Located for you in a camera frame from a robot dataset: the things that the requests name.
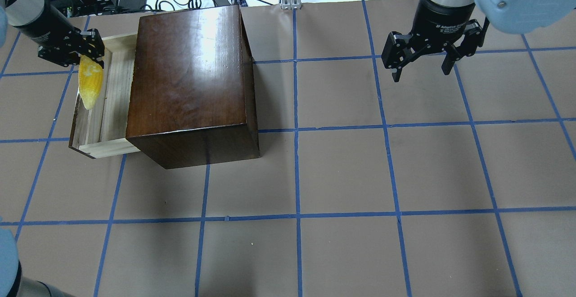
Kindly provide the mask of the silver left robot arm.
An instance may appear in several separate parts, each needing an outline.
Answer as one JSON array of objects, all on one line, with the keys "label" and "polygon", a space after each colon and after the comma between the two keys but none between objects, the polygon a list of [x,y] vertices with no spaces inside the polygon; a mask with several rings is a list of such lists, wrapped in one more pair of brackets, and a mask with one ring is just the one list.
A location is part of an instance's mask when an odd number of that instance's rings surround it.
[{"label": "silver left robot arm", "polygon": [[87,57],[104,67],[105,46],[97,29],[81,31],[47,0],[1,0],[7,24],[38,45],[38,57],[62,67]]}]

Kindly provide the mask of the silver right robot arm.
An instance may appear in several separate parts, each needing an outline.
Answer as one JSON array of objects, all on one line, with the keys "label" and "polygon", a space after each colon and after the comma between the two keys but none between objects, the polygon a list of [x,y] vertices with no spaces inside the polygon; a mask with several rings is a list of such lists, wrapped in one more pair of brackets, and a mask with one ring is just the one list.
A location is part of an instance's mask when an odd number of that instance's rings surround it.
[{"label": "silver right robot arm", "polygon": [[381,54],[394,82],[425,55],[444,53],[449,74],[457,61],[484,46],[489,27],[506,34],[526,34],[567,16],[576,0],[419,0],[408,34],[390,32]]}]

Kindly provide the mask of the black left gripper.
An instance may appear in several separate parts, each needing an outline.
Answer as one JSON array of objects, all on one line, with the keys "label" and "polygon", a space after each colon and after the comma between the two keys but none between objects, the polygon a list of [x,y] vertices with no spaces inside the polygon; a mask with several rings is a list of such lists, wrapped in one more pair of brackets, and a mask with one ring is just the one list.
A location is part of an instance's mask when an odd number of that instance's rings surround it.
[{"label": "black left gripper", "polygon": [[56,45],[40,45],[38,57],[59,66],[72,67],[80,64],[81,57],[86,55],[94,63],[104,68],[105,45],[99,30],[87,31],[78,29],[69,32],[56,42]]}]

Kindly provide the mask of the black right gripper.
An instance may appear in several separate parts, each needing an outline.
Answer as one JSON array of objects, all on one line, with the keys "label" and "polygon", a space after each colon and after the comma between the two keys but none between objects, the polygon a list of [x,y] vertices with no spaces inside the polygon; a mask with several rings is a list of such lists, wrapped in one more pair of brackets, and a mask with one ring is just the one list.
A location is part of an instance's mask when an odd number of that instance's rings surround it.
[{"label": "black right gripper", "polygon": [[392,31],[387,36],[381,59],[391,69],[394,82],[399,82],[405,66],[424,55],[445,53],[441,71],[449,75],[457,61],[475,55],[483,47],[490,21],[481,26],[471,19],[474,4],[447,7],[432,0],[419,0],[411,31]]}]

